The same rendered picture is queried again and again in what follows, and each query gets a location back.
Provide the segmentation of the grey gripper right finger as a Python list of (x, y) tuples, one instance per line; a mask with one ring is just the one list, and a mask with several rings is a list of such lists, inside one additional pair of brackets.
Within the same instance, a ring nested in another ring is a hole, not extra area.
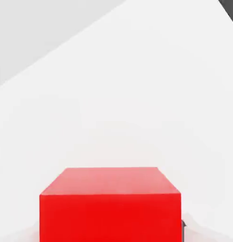
[(199, 225), (189, 213), (182, 215), (184, 242), (233, 242), (233, 238)]

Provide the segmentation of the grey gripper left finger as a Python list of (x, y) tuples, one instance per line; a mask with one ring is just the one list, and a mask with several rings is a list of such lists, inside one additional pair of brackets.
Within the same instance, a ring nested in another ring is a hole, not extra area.
[(40, 242), (39, 222), (22, 231), (19, 236), (19, 242)]

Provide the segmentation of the small red cube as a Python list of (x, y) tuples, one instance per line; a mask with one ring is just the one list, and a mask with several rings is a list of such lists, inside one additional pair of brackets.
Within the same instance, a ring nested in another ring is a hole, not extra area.
[(155, 167), (67, 168), (39, 205), (40, 242), (182, 242), (181, 193)]

